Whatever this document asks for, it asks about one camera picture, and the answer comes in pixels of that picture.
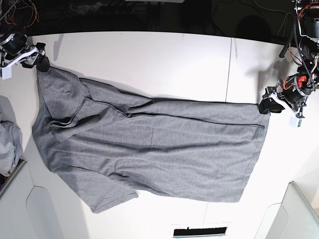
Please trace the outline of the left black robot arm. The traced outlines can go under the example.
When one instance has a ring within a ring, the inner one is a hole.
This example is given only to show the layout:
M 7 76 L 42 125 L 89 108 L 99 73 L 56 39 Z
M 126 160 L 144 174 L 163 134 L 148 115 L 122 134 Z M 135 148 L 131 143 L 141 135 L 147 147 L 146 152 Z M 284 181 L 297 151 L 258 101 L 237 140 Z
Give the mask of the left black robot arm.
M 319 89 L 319 2 L 296 0 L 293 30 L 279 57 L 289 51 L 298 65 L 297 73 L 267 87 L 259 104 L 259 113 L 281 113 L 288 110 L 303 119 L 303 109 L 311 93 Z

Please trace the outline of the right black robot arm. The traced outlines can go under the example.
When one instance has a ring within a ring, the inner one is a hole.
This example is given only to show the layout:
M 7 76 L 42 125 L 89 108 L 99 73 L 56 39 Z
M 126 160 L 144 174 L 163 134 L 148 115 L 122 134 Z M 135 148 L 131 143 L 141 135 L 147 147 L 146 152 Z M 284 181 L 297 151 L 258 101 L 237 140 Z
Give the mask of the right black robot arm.
M 14 21 L 15 11 L 29 8 L 31 17 L 27 25 L 18 25 Z M 39 21 L 39 14 L 31 0 L 2 0 L 0 2 L 0 77 L 12 77 L 12 67 L 21 65 L 23 68 L 36 67 L 40 72 L 47 72 L 50 62 L 45 55 L 45 43 L 35 45 L 27 43 L 26 29 Z

